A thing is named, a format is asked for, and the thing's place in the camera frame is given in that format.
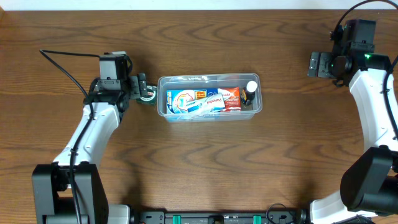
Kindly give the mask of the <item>red Panadol box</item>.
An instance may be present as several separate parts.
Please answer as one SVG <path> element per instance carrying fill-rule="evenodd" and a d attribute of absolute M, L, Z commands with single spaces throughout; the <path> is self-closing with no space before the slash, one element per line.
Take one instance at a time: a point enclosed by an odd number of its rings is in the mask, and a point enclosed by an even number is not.
<path fill-rule="evenodd" d="M 225 109 L 221 110 L 221 112 L 241 111 L 241 100 L 238 87 L 219 88 L 218 93 L 222 94 L 225 104 Z"/>

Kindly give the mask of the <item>green Zam-Buk ointment box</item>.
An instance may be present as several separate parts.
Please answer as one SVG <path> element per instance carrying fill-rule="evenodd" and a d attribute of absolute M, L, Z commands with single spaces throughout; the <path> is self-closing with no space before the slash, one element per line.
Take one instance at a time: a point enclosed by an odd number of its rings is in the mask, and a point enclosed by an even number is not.
<path fill-rule="evenodd" d="M 155 106 L 157 103 L 157 94 L 158 91 L 156 85 L 147 85 L 147 95 L 138 98 L 136 102 L 142 105 Z"/>

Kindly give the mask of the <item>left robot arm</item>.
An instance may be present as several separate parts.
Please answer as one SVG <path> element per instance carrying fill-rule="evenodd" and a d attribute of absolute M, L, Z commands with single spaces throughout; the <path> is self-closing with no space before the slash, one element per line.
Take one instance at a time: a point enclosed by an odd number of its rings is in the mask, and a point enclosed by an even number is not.
<path fill-rule="evenodd" d="M 51 164 L 39 164 L 32 173 L 37 223 L 134 223 L 130 206 L 108 202 L 98 166 L 130 100 L 146 93 L 144 73 L 93 80 L 68 144 Z"/>

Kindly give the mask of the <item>dark bottle white cap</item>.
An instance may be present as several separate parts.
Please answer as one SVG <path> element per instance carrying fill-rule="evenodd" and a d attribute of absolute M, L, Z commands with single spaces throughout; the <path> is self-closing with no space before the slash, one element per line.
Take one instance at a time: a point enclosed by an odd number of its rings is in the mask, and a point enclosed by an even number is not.
<path fill-rule="evenodd" d="M 256 90 L 257 90 L 257 82 L 249 81 L 246 86 L 243 88 L 241 92 L 241 103 L 249 106 L 252 104 L 252 101 L 255 99 Z"/>

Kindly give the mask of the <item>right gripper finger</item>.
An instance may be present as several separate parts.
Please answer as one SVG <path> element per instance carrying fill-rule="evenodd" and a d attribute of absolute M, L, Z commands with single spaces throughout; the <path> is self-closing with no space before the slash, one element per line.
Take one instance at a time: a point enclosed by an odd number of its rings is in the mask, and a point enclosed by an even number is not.
<path fill-rule="evenodd" d="M 331 78 L 332 77 L 331 63 L 332 63 L 332 54 L 328 52 L 320 52 L 317 77 Z"/>
<path fill-rule="evenodd" d="M 307 75 L 311 78 L 318 76 L 320 64 L 320 52 L 312 52 L 309 60 L 308 73 Z"/>

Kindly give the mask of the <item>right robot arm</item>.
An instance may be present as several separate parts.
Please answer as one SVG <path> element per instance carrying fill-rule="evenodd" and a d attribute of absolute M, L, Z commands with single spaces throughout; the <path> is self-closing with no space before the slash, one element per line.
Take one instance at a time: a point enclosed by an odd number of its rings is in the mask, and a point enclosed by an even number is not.
<path fill-rule="evenodd" d="M 308 76 L 347 86 L 358 109 L 364 153 L 337 192 L 310 204 L 310 223 L 366 223 L 397 213 L 397 101 L 392 64 L 373 44 L 375 21 L 354 19 L 331 33 L 331 52 L 312 52 Z"/>

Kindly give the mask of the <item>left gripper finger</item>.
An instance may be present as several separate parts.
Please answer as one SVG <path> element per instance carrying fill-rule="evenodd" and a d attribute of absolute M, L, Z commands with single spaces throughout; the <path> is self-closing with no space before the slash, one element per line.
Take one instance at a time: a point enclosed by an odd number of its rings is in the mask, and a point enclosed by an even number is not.
<path fill-rule="evenodd" d="M 139 98 L 139 81 L 137 76 L 130 76 L 130 99 L 136 100 Z"/>
<path fill-rule="evenodd" d="M 138 79 L 140 95 L 141 95 L 141 97 L 146 97 L 147 96 L 147 81 L 146 81 L 145 73 L 138 73 L 137 79 Z"/>

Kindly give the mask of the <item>blue Cool Fever box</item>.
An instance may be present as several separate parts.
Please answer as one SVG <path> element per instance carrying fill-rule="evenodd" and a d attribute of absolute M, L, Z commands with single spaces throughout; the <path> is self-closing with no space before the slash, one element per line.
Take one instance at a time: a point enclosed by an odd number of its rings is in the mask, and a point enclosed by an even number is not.
<path fill-rule="evenodd" d="M 189 101 L 195 101 L 218 94 L 217 88 L 205 88 L 196 90 L 167 90 L 166 91 L 166 109 L 167 114 L 186 113 L 185 104 Z"/>

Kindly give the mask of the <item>white Panadol box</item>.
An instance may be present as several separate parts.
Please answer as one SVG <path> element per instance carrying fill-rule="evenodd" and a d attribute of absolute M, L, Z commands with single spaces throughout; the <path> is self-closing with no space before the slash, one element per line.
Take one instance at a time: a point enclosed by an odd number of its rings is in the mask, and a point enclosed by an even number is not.
<path fill-rule="evenodd" d="M 222 94 L 218 93 L 206 98 L 187 102 L 185 109 L 187 113 L 212 113 L 225 109 L 225 104 Z"/>

